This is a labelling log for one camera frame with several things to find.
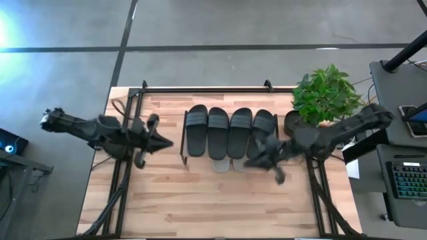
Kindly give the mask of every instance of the potted plant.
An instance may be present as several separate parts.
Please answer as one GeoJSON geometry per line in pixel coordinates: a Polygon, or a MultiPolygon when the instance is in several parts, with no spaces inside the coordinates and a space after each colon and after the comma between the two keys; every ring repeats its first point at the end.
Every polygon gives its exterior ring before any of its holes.
{"type": "Polygon", "coordinates": [[[285,116],[284,131],[292,136],[298,127],[315,127],[323,121],[351,116],[361,106],[361,97],[334,64],[305,74],[294,89],[294,110],[285,116]]]}

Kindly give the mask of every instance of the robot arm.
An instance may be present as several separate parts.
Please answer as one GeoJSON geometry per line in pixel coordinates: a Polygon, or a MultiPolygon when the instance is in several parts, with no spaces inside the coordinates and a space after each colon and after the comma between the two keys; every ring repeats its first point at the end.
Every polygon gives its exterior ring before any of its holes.
{"type": "Polygon", "coordinates": [[[326,160],[336,145],[345,142],[357,133],[369,129],[383,129],[390,126],[393,114],[385,108],[370,104],[358,114],[333,124],[326,128],[301,128],[294,131],[289,141],[280,141],[275,137],[256,139],[260,154],[245,162],[246,167],[257,167],[276,172],[276,182],[285,181],[285,173],[278,166],[280,161],[286,161],[301,154],[326,160]]]}
{"type": "Polygon", "coordinates": [[[154,153],[160,149],[171,147],[173,142],[157,133],[159,116],[150,115],[147,129],[139,118],[135,118],[132,128],[123,128],[115,117],[99,116],[84,120],[68,115],[61,108],[46,110],[40,124],[43,130],[56,133],[69,133],[78,137],[92,147],[102,147],[114,159],[122,159],[132,147],[141,149],[134,159],[138,168],[143,168],[146,152],[154,153]]]}

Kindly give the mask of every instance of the green plant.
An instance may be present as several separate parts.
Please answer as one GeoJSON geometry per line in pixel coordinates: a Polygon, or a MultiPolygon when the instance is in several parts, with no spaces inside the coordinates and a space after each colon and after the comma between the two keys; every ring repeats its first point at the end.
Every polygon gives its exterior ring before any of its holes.
{"type": "Polygon", "coordinates": [[[334,64],[317,69],[310,76],[305,74],[294,89],[294,109],[306,123],[314,125],[351,116],[362,103],[346,77],[348,74],[340,72],[334,64]]]}

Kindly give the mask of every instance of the slipper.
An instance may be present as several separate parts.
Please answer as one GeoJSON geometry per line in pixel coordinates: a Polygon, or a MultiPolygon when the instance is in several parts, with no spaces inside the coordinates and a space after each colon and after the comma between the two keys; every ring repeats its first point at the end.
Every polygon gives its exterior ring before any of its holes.
{"type": "Polygon", "coordinates": [[[224,159],[227,155],[229,120],[227,113],[219,107],[209,110],[207,121],[207,150],[213,159],[213,170],[223,173],[230,168],[230,160],[224,159]]]}
{"type": "Polygon", "coordinates": [[[185,131],[188,155],[201,157],[206,148],[207,108],[205,105],[196,105],[188,111],[185,131]]]}
{"type": "Polygon", "coordinates": [[[255,139],[264,139],[274,133],[276,128],[274,116],[267,110],[259,110],[254,117],[254,124],[252,125],[251,137],[248,143],[248,151],[246,155],[249,159],[258,156],[259,149],[256,145],[255,139]]]}
{"type": "Polygon", "coordinates": [[[233,159],[233,168],[244,171],[244,160],[248,139],[251,135],[252,111],[246,107],[236,110],[230,121],[227,154],[233,159]]]}

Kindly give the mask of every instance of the white paper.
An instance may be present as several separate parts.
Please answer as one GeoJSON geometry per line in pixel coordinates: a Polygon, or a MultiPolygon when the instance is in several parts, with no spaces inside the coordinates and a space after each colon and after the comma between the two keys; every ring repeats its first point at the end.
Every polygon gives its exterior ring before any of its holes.
{"type": "MultiPolygon", "coordinates": [[[[347,145],[345,145],[342,150],[346,150],[347,148],[353,146],[354,143],[349,143],[347,145]]],[[[347,163],[346,165],[346,169],[347,169],[347,175],[348,177],[354,178],[354,179],[360,179],[360,174],[359,174],[359,159],[355,159],[349,163],[347,163]]]]}

